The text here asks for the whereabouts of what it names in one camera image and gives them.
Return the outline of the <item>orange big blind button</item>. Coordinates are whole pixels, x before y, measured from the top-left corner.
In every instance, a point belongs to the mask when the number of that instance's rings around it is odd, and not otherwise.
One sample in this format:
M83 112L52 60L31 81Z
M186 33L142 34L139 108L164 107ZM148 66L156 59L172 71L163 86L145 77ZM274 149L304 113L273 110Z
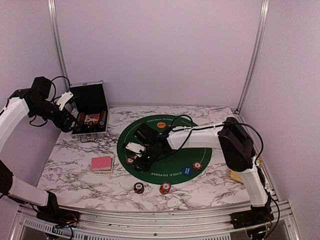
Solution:
M163 129L166 127L166 123L165 122L158 122L157 123L157 127L160 128L160 129Z

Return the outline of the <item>red chips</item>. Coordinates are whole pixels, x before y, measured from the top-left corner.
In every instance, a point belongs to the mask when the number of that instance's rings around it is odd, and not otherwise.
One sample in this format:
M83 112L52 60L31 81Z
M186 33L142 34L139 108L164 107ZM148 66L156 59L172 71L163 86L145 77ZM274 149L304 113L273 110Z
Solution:
M133 164L135 163L135 158L133 158L133 157L128 157L128 158L126 159L126 163L127 163L128 165L133 165Z
M192 164L192 167L193 167L194 170L198 171L198 170L202 169L203 165L202 165L201 162L194 162Z

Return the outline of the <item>blue small blind button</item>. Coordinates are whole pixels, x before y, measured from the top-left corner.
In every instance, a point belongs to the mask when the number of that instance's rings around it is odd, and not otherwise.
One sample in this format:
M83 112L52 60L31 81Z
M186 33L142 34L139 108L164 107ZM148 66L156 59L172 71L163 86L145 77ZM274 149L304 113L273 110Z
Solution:
M184 167L181 172L184 176L191 176L193 174L193 169L191 167Z

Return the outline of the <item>red five chip stack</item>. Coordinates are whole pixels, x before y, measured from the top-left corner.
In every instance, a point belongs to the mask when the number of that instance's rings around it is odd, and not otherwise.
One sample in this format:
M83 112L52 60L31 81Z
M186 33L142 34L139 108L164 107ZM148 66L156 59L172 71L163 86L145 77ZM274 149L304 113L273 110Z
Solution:
M164 182L161 184L160 186L160 193L165 195L165 194L168 194L171 190L171 184L169 182Z

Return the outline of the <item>black hundred chip stack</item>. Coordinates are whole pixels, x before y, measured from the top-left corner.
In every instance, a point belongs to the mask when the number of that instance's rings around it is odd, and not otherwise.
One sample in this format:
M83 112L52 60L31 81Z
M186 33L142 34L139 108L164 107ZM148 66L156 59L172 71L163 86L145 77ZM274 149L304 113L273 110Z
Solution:
M137 182L133 186L134 192L137 194L142 194L145 190L144 185L141 182Z

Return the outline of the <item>red playing card deck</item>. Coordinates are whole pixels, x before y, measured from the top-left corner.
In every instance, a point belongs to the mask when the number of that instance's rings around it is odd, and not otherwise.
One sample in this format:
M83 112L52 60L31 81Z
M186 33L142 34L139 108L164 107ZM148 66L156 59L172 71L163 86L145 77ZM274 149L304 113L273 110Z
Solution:
M94 157L91 160L91 169L110 172L113 169L113 162L114 158L111 156Z

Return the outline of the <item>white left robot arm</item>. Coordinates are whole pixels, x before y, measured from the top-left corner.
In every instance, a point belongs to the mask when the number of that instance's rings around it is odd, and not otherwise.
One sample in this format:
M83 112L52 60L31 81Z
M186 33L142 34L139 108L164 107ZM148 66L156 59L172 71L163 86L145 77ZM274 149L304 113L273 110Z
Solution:
M56 194L38 188L37 182L54 144L50 137L79 127L67 109L70 89L57 96L55 81L65 79L36 77L31 87L15 90L0 111L0 195L58 225L75 224L80 213L60 206Z

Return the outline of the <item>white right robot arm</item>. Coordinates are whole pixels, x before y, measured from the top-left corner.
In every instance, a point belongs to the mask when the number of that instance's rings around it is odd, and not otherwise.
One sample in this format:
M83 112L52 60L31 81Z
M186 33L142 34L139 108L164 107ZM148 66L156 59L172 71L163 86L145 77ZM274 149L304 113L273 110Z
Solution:
M249 195L250 209L231 214L235 229L274 220L273 200L266 179L258 164L260 153L245 123L228 117L220 124L208 126L178 126L175 117L170 125L158 131L147 123L139 124L133 132L136 142L125 141L121 150L137 171L145 172L153 164L172 157L183 149L214 149L220 147L226 166L237 172Z

